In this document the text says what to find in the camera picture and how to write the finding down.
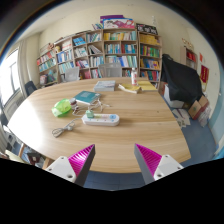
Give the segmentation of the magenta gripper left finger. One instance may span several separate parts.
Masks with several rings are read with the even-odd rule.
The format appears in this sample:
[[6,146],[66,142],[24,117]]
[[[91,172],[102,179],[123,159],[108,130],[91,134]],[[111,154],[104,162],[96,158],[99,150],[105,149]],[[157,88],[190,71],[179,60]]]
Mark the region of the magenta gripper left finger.
[[95,156],[95,145],[92,144],[73,155],[60,156],[46,171],[65,180],[83,186]]

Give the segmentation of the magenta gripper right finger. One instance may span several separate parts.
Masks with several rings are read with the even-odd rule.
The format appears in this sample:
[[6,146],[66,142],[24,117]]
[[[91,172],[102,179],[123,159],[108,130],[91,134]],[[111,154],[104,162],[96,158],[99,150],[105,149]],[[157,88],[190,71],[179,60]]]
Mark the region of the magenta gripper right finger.
[[183,166],[170,155],[160,155],[139,144],[134,146],[134,154],[145,184],[150,184],[183,169]]

